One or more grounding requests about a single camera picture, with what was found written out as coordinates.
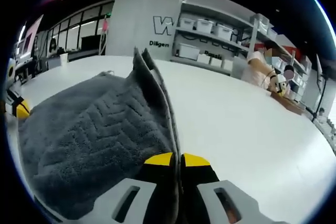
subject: chair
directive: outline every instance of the chair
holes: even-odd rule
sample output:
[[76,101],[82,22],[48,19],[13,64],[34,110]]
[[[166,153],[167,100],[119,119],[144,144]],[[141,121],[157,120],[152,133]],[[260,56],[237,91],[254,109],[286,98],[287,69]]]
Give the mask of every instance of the chair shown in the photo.
[[233,58],[233,65],[231,71],[231,77],[236,79],[241,79],[245,68],[248,67],[248,63],[246,59],[242,59],[238,56]]

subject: white table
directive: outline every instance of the white table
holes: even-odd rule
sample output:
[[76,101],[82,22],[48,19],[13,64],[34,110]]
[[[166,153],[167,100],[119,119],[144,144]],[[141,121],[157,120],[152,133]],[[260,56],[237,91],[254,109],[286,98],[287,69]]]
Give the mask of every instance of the white table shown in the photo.
[[[336,174],[336,157],[319,130],[249,83],[178,63],[156,64],[171,97],[181,152],[206,158],[221,180],[254,197],[269,218],[302,223],[328,194]],[[126,77],[132,58],[70,62],[30,80],[23,96],[33,107],[107,70]]]

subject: gray towel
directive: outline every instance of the gray towel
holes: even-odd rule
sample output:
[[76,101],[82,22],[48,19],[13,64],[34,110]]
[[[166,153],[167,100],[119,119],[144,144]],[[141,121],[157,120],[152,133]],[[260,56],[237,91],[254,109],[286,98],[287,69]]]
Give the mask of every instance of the gray towel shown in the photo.
[[132,178],[152,155],[176,153],[169,108],[149,63],[136,51],[127,78],[101,73],[40,103],[20,122],[27,181],[65,218],[90,212],[97,197]]

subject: desk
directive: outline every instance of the desk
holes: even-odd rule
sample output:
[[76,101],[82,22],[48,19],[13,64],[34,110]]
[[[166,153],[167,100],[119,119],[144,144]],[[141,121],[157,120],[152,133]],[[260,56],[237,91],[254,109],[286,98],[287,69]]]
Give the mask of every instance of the desk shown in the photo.
[[[334,184],[336,157],[319,130],[269,92],[183,64],[155,61],[175,112],[181,152],[206,158],[259,202],[273,220],[299,224]],[[23,85],[31,107],[102,71],[126,77],[132,57],[94,56],[40,74]],[[284,135],[279,129],[287,129]]]

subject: textured towel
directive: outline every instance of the textured towel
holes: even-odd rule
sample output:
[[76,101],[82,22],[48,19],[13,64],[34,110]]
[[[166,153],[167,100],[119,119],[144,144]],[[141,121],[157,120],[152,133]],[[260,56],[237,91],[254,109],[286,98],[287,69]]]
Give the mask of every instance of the textured towel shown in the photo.
[[176,153],[167,97],[151,62],[136,50],[127,78],[101,73],[45,100],[20,122],[27,181],[65,218],[87,214],[97,197],[132,178],[150,156]]

